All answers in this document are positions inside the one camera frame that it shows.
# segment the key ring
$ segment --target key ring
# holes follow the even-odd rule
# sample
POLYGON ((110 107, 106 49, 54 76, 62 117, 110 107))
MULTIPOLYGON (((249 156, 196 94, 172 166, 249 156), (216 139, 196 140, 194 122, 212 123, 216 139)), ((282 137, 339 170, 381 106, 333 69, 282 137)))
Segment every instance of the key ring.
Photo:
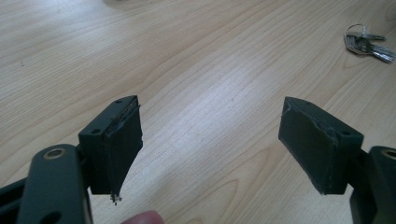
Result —
POLYGON ((366 31, 367 31, 366 26, 362 23, 358 23, 358 24, 349 26, 349 28, 347 28, 346 32, 348 32, 350 29, 352 29, 355 26, 361 26, 363 28, 362 34, 366 34, 366 31))

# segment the wood grain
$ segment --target wood grain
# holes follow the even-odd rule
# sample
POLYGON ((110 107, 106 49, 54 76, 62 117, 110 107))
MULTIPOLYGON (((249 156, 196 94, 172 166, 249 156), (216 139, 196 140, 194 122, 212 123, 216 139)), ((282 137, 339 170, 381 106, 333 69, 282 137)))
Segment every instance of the wood grain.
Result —
POLYGON ((95 223, 155 209, 166 223, 351 223, 277 140, 285 96, 396 147, 394 64, 358 57, 364 23, 396 49, 394 1, 42 0, 0 6, 0 185, 42 148, 78 143, 111 101, 137 94, 144 148, 123 201, 95 223))

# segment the wooden table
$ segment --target wooden table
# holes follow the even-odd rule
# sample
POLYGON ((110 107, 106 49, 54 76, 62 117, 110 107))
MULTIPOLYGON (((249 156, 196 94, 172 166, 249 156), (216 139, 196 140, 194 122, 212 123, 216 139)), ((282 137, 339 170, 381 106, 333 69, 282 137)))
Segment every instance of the wooden table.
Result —
POLYGON ((95 223, 155 209, 166 223, 351 223, 321 196, 277 132, 285 96, 308 100, 396 147, 395 64, 346 50, 364 23, 396 49, 396 3, 41 0, 0 6, 0 185, 138 95, 145 145, 119 205, 91 196, 95 223))

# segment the silver key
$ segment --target silver key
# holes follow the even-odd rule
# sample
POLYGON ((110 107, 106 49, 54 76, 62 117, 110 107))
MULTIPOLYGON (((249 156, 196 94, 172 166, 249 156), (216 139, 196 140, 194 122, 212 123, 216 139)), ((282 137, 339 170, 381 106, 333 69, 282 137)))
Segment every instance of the silver key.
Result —
POLYGON ((396 58, 396 53, 386 47, 377 46, 366 38, 345 34, 346 48, 360 55, 374 55, 376 58, 391 63, 396 58))
POLYGON ((367 33, 355 32, 355 31, 348 31, 346 32, 346 35, 354 35, 356 37, 363 37, 370 40, 387 40, 387 38, 384 35, 373 35, 373 34, 367 34, 367 33))

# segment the metal screw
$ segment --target metal screw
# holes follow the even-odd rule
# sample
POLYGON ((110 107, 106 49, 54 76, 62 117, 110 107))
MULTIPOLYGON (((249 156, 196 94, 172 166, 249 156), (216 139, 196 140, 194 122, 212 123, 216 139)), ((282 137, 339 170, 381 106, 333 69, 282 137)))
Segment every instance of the metal screw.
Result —
POLYGON ((66 150, 64 150, 64 148, 62 148, 62 147, 53 148, 50 151, 46 152, 46 154, 44 154, 44 159, 55 160, 55 159, 62 157, 62 155, 65 152, 66 152, 66 150))

